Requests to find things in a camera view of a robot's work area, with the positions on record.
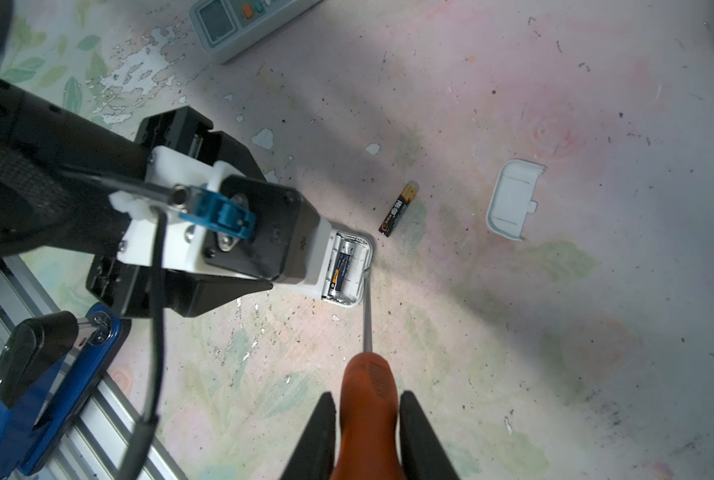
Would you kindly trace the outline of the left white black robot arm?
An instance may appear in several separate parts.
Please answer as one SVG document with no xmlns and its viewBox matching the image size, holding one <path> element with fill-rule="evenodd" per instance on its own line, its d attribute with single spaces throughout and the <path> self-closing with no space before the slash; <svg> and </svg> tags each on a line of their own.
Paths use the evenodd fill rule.
<svg viewBox="0 0 714 480">
<path fill-rule="evenodd" d="M 12 3 L 0 1 L 0 56 L 12 18 Z M 117 259 L 131 220 L 109 197 L 144 180 L 157 147 L 179 152 L 178 166 L 189 173 L 229 163 L 244 177 L 246 193 L 264 183 L 249 149 L 190 107 L 145 118 L 128 140 L 0 79 L 0 259 L 42 246 L 89 253 L 87 289 L 127 318 L 149 317 L 154 298 L 195 317 L 269 289 L 267 281 L 169 269 L 157 291 L 149 268 Z"/>
</svg>

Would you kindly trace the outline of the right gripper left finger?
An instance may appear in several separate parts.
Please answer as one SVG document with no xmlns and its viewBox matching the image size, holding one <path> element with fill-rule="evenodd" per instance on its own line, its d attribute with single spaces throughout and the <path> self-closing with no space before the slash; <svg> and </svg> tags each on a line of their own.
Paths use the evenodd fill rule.
<svg viewBox="0 0 714 480">
<path fill-rule="evenodd" d="M 335 466 L 336 406 L 323 393 L 284 469 L 282 480 L 329 480 Z"/>
</svg>

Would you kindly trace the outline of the black gold AA battery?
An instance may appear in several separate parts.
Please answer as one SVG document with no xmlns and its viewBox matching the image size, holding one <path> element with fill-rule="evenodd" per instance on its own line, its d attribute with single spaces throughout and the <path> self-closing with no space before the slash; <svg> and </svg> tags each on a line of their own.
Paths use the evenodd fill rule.
<svg viewBox="0 0 714 480">
<path fill-rule="evenodd" d="M 420 186 L 416 181 L 410 181 L 405 185 L 379 227 L 381 234 L 389 237 L 393 233 L 399 220 L 418 194 L 419 189 Z"/>
</svg>

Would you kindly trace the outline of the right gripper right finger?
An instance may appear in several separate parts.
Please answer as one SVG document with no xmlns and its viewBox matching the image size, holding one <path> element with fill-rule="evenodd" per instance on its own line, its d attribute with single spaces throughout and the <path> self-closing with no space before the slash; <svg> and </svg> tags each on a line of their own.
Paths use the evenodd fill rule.
<svg viewBox="0 0 714 480">
<path fill-rule="evenodd" d="M 459 479 L 416 395 L 400 396 L 401 462 L 407 479 Z"/>
</svg>

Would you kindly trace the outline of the white battery cover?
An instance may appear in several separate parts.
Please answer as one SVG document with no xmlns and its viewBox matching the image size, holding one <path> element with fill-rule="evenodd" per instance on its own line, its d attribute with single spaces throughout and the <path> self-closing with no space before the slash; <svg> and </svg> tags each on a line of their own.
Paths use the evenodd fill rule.
<svg viewBox="0 0 714 480">
<path fill-rule="evenodd" d="M 508 240 L 520 242 L 526 218 L 536 212 L 533 199 L 545 167 L 522 159 L 508 160 L 499 171 L 486 213 L 489 229 Z"/>
</svg>

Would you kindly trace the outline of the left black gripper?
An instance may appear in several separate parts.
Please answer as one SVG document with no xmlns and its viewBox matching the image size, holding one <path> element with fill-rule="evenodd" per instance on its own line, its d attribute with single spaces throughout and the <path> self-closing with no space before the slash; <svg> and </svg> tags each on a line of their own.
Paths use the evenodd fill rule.
<svg viewBox="0 0 714 480">
<path fill-rule="evenodd" d="M 180 107 L 147 117 L 136 142 L 145 147 L 172 147 L 200 166 L 226 160 L 247 177 L 262 181 L 263 173 L 250 150 L 234 137 L 213 129 L 213 122 L 192 107 Z M 115 313 L 128 318 L 150 314 L 150 269 L 127 265 L 110 257 L 93 259 L 86 287 Z M 178 270 L 165 274 L 165 306 L 193 318 L 242 296 L 267 291 L 265 280 L 203 275 Z"/>
</svg>

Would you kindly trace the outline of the orange black handled screwdriver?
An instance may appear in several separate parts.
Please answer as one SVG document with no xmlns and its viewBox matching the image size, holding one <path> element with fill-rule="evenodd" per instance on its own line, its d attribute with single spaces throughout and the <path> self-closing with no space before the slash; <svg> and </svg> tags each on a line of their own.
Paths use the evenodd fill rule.
<svg viewBox="0 0 714 480">
<path fill-rule="evenodd" d="M 373 351 L 369 278 L 363 302 L 363 351 L 349 361 L 342 381 L 341 444 L 332 477 L 403 479 L 396 445 L 398 389 L 388 361 Z"/>
</svg>

